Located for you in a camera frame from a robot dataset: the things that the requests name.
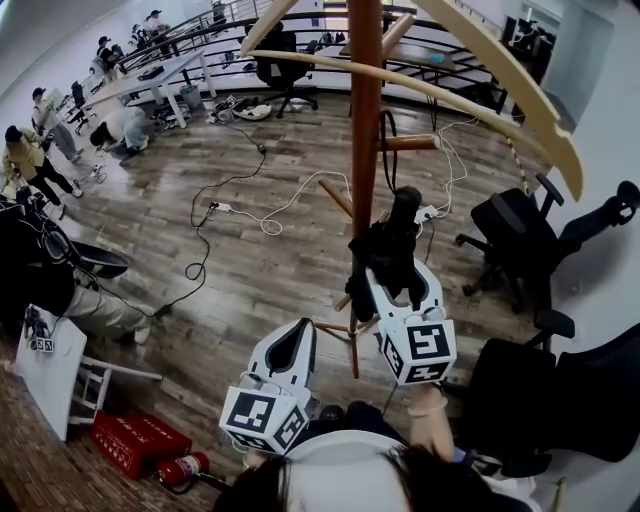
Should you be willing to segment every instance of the coat rack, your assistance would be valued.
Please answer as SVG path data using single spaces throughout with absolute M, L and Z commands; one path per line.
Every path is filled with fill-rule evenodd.
M 351 61 L 304 53 L 254 50 L 297 0 L 275 0 L 242 42 L 242 56 L 305 61 L 351 72 L 353 204 L 329 181 L 323 179 L 320 180 L 320 184 L 352 217 L 354 238 L 361 236 L 371 225 L 376 156 L 381 146 L 378 128 L 382 81 L 403 85 L 447 103 L 527 146 L 549 164 L 558 167 L 573 198 L 576 201 L 579 200 L 583 185 L 582 164 L 571 136 L 558 126 L 560 120 L 558 112 L 527 71 L 493 35 L 454 3 L 448 0 L 413 1 L 465 44 L 469 51 L 493 73 L 527 116 L 527 123 L 536 132 L 537 139 L 532 138 L 509 119 L 450 91 L 382 69 L 383 59 L 411 28 L 413 18 L 407 14 L 401 16 L 383 36 L 382 5 L 379 0 L 348 0 L 347 2 Z M 389 150 L 398 151 L 440 147 L 440 141 L 435 134 L 389 137 L 386 142 Z M 358 268 L 355 258 L 353 268 L 354 270 Z M 348 296 L 340 300 L 336 310 L 343 309 L 349 300 Z M 348 327 L 316 323 L 318 328 L 349 343 L 355 378 L 359 376 L 357 336 L 375 321 L 374 317 L 370 322 L 358 324 L 352 308 Z M 334 331 L 346 332 L 348 339 Z

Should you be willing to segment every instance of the chair armrest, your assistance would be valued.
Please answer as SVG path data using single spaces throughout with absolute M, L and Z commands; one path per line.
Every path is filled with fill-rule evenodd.
M 527 231 L 526 226 L 520 220 L 520 217 L 516 215 L 511 207 L 507 204 L 507 202 L 498 194 L 493 194 L 491 196 L 491 204 L 496 209 L 500 217 L 509 224 L 509 227 L 518 233 L 519 235 L 524 235 Z
M 316 49 L 318 48 L 318 41 L 316 41 L 315 39 L 313 41 L 309 41 L 309 44 L 307 45 L 307 47 L 302 51 L 302 53 L 310 53 L 310 54 L 314 54 L 316 53 Z
M 536 329 L 557 334 L 563 338 L 571 339 L 576 334 L 575 322 L 564 313 L 560 313 L 560 311 L 554 309 L 540 311 L 533 325 Z
M 542 216 L 546 218 L 553 201 L 558 203 L 558 206 L 562 206 L 564 204 L 564 197 L 562 197 L 562 194 L 560 194 L 558 189 L 543 174 L 536 174 L 536 179 L 547 191 L 547 196 L 544 198 L 544 203 L 540 209 L 540 213 L 542 213 Z

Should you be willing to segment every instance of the white desk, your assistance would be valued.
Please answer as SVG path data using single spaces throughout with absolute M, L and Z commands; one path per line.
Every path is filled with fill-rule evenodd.
M 43 309 L 36 309 L 49 329 L 53 329 L 58 317 Z M 61 441 L 67 440 L 67 425 L 93 424 L 97 412 L 102 409 L 112 372 L 162 380 L 162 375 L 159 374 L 133 370 L 84 356 L 87 337 L 68 318 L 60 318 L 52 339 L 53 353 L 32 350 L 27 346 L 23 326 L 16 357 L 16 369 Z M 94 373 L 94 368 L 100 368 L 101 373 Z M 84 378 L 84 389 L 80 395 L 74 395 L 78 375 Z M 89 401 L 87 397 L 90 382 L 99 385 L 96 402 Z M 71 416 L 72 401 L 87 407 L 91 416 Z
M 182 128 L 186 128 L 187 123 L 178 108 L 178 102 L 176 101 L 173 94 L 171 94 L 171 90 L 169 88 L 169 80 L 185 70 L 190 64 L 194 61 L 199 60 L 200 65 L 202 66 L 202 71 L 204 73 L 205 81 L 207 82 L 207 86 L 209 87 L 209 92 L 212 97 L 215 97 L 216 91 L 213 87 L 213 80 L 211 79 L 211 75 L 209 74 L 209 68 L 207 68 L 207 64 L 204 60 L 204 52 L 189 52 L 185 55 L 181 55 L 180 57 L 173 57 L 171 59 L 156 61 L 149 66 L 145 66 L 142 69 L 139 69 L 135 72 L 131 72 L 125 75 L 123 78 L 119 78 L 114 80 L 111 83 L 108 83 L 102 89 L 100 89 L 95 95 L 91 96 L 84 104 L 83 108 L 89 108 L 97 105 L 98 103 L 102 103 L 103 101 L 111 100 L 113 98 L 119 98 L 120 96 L 125 96 L 127 94 L 132 94 L 134 92 L 139 92 L 144 89 L 151 89 L 153 93 L 153 97 L 156 100 L 158 105 L 162 105 L 164 102 L 162 98 L 162 94 L 160 94 L 159 87 L 163 87 L 165 93 L 167 94 L 167 99 L 171 104 L 171 108 L 173 108 L 173 113 L 176 115 L 176 119 L 178 120 L 178 124 Z M 160 73 L 155 78 L 151 80 L 138 80 L 138 76 L 140 76 L 145 71 L 148 71 L 155 66 L 162 66 L 164 71 Z

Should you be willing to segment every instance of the desk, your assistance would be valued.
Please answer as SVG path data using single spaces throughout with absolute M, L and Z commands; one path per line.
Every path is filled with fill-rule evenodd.
M 340 55 L 351 55 L 351 49 L 349 47 L 349 43 L 347 43 L 342 50 L 340 50 Z M 444 60 L 438 64 L 431 62 L 431 57 L 433 55 L 443 55 Z M 420 75 L 422 77 L 422 81 L 424 81 L 424 69 L 431 68 L 434 73 L 434 85 L 438 85 L 440 78 L 440 71 L 445 71 L 447 73 L 453 73 L 456 71 L 456 65 L 453 61 L 453 56 L 450 52 L 444 52 L 440 50 L 432 50 L 431 48 L 426 48 L 424 46 L 417 46 L 415 44 L 405 44 L 398 43 L 391 54 L 386 60 L 391 60 L 394 62 L 406 62 L 407 64 L 411 64 L 414 66 L 418 66 L 420 68 Z M 436 98 L 431 99 L 433 101 L 432 106 L 432 114 L 431 121 L 433 124 L 433 131 L 436 132 L 437 123 L 438 123 L 438 100 Z
M 180 57 L 173 57 L 171 59 L 154 62 L 149 66 L 145 66 L 142 69 L 129 73 L 122 78 L 108 83 L 106 86 L 100 89 L 95 95 L 91 96 L 91 98 L 87 100 L 87 102 L 83 105 L 83 108 L 93 107 L 98 103 L 102 103 L 103 101 L 107 101 L 113 98 L 119 98 L 120 96 L 125 96 L 134 92 L 140 92 L 144 89 L 149 88 L 153 93 L 153 97 L 155 98 L 156 103 L 162 105 L 162 103 L 164 103 L 164 100 L 159 90 L 159 87 L 162 86 L 167 94 L 167 99 L 171 104 L 173 113 L 176 115 L 178 124 L 181 128 L 186 128 L 187 123 L 185 122 L 184 117 L 182 116 L 182 113 L 178 108 L 178 102 L 176 101 L 173 94 L 171 94 L 171 90 L 169 89 L 169 80 L 176 74 L 185 70 L 194 61 L 199 60 L 200 65 L 202 66 L 202 71 L 204 72 L 205 81 L 209 86 L 209 92 L 211 93 L 211 96 L 215 97 L 216 91 L 213 87 L 213 80 L 211 79 L 209 68 L 207 68 L 207 64 L 204 60 L 203 55 L 204 52 L 202 51 L 190 52 Z M 152 69 L 155 66 L 164 67 L 164 71 L 151 80 L 138 80 L 139 75 L 141 75 L 145 71 Z
M 162 380 L 162 375 L 133 370 L 84 356 L 87 337 L 70 319 L 64 317 L 58 319 L 48 311 L 38 307 L 36 309 L 49 329 L 53 330 L 55 325 L 52 336 L 54 352 L 45 353 L 30 349 L 23 327 L 16 356 L 16 369 L 38 408 L 61 441 L 67 440 L 67 425 L 70 423 L 93 424 L 95 415 L 102 409 L 112 372 Z M 100 368 L 101 373 L 94 373 L 94 368 Z M 84 390 L 82 394 L 74 395 L 78 375 L 85 379 Z M 89 382 L 99 384 L 96 402 L 88 400 Z M 71 416 L 72 401 L 88 408 L 91 417 Z

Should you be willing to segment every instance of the person sitting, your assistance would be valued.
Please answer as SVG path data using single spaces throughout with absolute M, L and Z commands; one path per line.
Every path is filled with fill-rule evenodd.
M 129 334 L 138 344 L 147 340 L 153 310 L 78 286 L 71 264 L 54 264 L 38 243 L 38 233 L 11 210 L 0 212 L 0 233 L 11 241 L 10 248 L 0 251 L 5 291 L 0 321 L 23 318 L 27 306 L 34 304 L 96 335 L 115 340 Z
M 250 451 L 244 460 L 249 469 L 213 512 L 497 511 L 505 510 L 505 500 L 526 500 L 504 496 L 497 481 L 454 462 L 446 403 L 432 384 L 414 390 L 409 443 L 371 405 L 354 402 L 346 414 L 329 406 L 286 457 Z

